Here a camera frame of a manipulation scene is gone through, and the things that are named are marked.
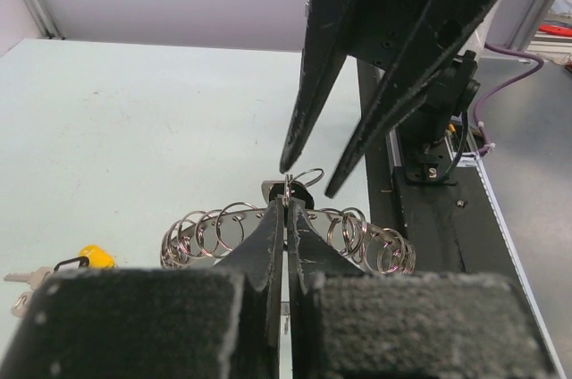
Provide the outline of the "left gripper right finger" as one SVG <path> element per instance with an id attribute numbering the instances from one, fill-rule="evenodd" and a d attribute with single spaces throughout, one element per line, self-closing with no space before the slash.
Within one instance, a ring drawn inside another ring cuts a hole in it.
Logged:
<path id="1" fill-rule="evenodd" d="M 497 274 L 368 274 L 288 207 L 297 378 L 554 378 L 534 317 Z"/>

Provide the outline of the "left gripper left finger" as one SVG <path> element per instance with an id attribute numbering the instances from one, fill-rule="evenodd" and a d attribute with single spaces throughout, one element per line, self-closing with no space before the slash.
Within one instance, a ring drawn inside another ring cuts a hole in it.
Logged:
<path id="1" fill-rule="evenodd" d="M 65 271 L 35 292 L 4 378 L 275 378 L 284 212 L 209 268 Z"/>

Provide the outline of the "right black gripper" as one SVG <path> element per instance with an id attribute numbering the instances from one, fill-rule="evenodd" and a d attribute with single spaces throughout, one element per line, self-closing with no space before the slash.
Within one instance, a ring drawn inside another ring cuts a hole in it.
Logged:
<path id="1" fill-rule="evenodd" d="M 299 91 L 280 159 L 299 159 L 347 55 L 386 69 L 325 190 L 334 198 L 375 136 L 420 106 L 419 92 L 497 0 L 308 0 Z"/>

